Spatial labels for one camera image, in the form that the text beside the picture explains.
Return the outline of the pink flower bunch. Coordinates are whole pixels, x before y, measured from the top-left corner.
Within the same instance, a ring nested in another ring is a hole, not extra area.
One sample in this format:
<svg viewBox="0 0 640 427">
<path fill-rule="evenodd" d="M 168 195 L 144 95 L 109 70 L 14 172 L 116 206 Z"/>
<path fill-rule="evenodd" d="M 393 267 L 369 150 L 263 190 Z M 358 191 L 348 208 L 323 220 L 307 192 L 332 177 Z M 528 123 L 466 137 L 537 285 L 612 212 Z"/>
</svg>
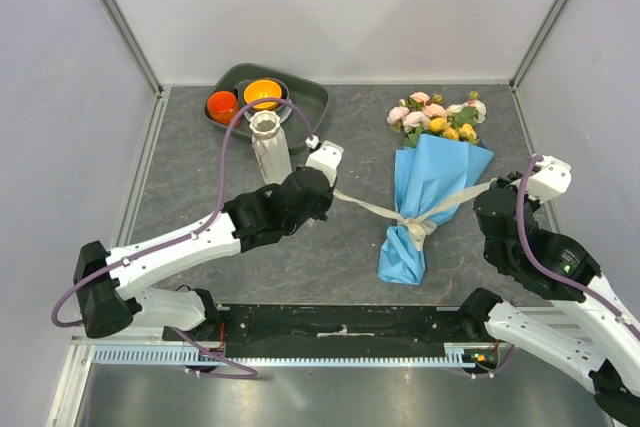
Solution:
<svg viewBox="0 0 640 427">
<path fill-rule="evenodd" d="M 434 118 L 445 118 L 453 125 L 471 123 L 476 131 L 476 127 L 485 122 L 486 115 L 487 107 L 477 91 L 471 91 L 466 101 L 448 106 L 444 105 L 440 93 L 430 95 L 419 91 L 401 98 L 389 110 L 386 124 L 391 130 L 404 135 L 406 147 L 414 148 L 422 137 L 435 136 L 427 131 L 428 122 Z"/>
</svg>

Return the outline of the yellow flower bunch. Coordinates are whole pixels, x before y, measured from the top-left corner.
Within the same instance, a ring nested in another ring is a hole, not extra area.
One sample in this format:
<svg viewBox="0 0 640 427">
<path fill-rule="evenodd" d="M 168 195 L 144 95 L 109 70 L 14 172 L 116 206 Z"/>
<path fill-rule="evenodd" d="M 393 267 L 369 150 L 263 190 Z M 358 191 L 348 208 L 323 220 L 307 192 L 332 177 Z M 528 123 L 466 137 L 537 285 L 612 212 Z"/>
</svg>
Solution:
<svg viewBox="0 0 640 427">
<path fill-rule="evenodd" d="M 467 142 L 473 145 L 479 143 L 478 134 L 471 123 L 453 125 L 445 118 L 438 117 L 428 122 L 427 131 L 432 135 L 449 140 Z"/>
</svg>

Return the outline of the blue wrapping paper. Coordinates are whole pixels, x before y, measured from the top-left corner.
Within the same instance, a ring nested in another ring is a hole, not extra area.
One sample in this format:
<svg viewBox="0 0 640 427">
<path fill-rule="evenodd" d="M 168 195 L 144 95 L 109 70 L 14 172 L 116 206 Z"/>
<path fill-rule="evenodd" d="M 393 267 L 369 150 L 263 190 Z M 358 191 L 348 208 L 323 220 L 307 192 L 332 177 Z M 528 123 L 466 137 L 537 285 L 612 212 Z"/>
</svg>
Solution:
<svg viewBox="0 0 640 427">
<path fill-rule="evenodd" d="M 449 196 L 476 185 L 494 153 L 476 146 L 435 136 L 425 136 L 414 148 L 396 152 L 394 171 L 395 211 L 415 219 L 440 205 Z M 426 272 L 425 254 L 411 240 L 409 228 L 390 226 L 380 249 L 380 280 L 418 285 Z"/>
</svg>

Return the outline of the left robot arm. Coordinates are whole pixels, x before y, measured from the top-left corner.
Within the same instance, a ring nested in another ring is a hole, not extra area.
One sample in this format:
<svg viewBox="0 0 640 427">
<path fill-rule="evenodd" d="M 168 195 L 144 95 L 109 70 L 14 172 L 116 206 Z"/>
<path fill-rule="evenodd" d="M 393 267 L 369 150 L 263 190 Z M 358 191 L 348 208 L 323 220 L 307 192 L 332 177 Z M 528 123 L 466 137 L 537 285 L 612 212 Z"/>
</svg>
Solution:
<svg viewBox="0 0 640 427">
<path fill-rule="evenodd" d="M 84 245 L 73 282 L 87 337 L 128 327 L 178 328 L 198 340 L 219 329 L 211 294 L 168 291 L 156 283 L 207 261 L 248 252 L 294 234 L 308 220 L 326 220 L 337 178 L 334 168 L 304 166 L 226 202 L 212 222 L 200 220 L 146 242 L 107 250 Z"/>
</svg>

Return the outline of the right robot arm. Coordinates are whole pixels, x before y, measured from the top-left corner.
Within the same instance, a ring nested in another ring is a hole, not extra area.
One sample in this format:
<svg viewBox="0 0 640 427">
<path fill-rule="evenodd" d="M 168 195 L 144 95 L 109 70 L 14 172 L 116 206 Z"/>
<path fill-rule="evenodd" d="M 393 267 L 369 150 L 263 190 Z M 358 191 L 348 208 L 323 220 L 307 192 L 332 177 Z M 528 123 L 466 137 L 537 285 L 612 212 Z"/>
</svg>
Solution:
<svg viewBox="0 0 640 427">
<path fill-rule="evenodd" d="M 598 407 L 625 426 L 639 423 L 639 322 L 614 293 L 598 262 L 576 240 L 538 226 L 534 212 L 563 194 L 570 171 L 537 167 L 524 178 L 466 188 L 485 237 L 484 257 L 506 276 L 570 317 L 580 341 L 527 317 L 499 295 L 478 288 L 458 311 L 467 339 L 506 341 L 573 378 Z"/>
</svg>

